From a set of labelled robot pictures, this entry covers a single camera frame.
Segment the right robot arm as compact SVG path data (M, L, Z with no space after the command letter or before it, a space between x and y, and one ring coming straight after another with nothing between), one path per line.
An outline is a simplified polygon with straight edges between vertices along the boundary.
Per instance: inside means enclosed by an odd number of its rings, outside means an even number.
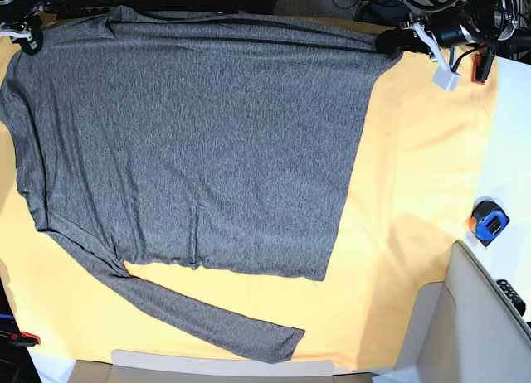
M43 45L43 22L37 8L38 0L1 0L1 36L18 44L29 56Z

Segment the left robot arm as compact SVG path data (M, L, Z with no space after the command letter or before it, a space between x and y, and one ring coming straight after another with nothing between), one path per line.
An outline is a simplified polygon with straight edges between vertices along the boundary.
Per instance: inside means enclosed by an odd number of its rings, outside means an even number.
M419 24L441 49L481 46L502 57L530 51L530 0L403 0L412 8L393 29L377 36L384 54L429 54L413 28Z

